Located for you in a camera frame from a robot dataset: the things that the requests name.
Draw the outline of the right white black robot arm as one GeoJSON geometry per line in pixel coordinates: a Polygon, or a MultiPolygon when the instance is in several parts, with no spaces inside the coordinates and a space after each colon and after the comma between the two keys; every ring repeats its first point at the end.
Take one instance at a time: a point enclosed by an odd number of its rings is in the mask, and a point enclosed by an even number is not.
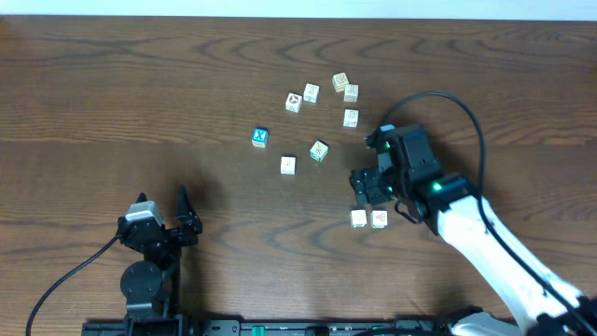
{"type": "Polygon", "coordinates": [[[445,173],[423,127],[384,125],[367,136],[375,166],[354,171],[360,205],[394,201],[460,252],[504,302],[523,335],[593,335],[596,301],[542,263],[497,217],[474,183],[445,173]]]}

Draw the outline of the green-edged wooden block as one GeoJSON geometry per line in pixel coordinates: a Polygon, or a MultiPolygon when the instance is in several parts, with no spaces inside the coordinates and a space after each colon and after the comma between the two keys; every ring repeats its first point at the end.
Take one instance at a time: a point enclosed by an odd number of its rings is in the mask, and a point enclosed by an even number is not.
{"type": "Polygon", "coordinates": [[[363,228],[368,224],[367,211],[365,209],[356,209],[350,212],[350,222],[353,228],[363,228]]]}
{"type": "Polygon", "coordinates": [[[323,142],[317,140],[310,148],[310,156],[312,159],[322,162],[328,152],[328,146],[323,142]]]}

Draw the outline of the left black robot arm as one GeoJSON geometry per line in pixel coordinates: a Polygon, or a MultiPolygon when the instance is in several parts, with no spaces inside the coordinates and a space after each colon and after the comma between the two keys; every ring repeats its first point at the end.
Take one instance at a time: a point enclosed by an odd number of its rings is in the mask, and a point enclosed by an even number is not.
{"type": "Polygon", "coordinates": [[[126,298],[126,335],[195,333],[192,318],[179,312],[180,259],[183,248],[198,243],[202,223],[183,186],[178,189],[174,219],[179,225],[168,229],[156,203],[144,193],[118,219],[116,238],[143,255],[120,279],[126,298]]]}

